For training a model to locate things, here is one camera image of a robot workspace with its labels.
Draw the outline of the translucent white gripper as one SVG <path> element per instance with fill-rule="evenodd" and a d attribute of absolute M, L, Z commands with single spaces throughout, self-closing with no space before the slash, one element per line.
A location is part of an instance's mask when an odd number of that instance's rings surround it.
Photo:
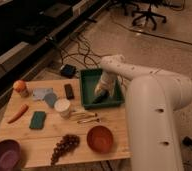
<path fill-rule="evenodd" d="M 95 87 L 94 94 L 98 95 L 102 90 L 107 90 L 109 95 L 114 94 L 114 87 L 117 76 L 113 73 L 103 71 L 101 77 Z"/>

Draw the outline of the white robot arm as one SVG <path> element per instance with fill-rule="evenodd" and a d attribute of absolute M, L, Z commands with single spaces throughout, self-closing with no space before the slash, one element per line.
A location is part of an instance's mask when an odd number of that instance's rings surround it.
<path fill-rule="evenodd" d="M 95 88 L 129 80 L 125 95 L 131 171 L 184 171 L 173 112 L 192 102 L 192 80 L 163 69 L 127 64 L 122 55 L 101 59 Z"/>

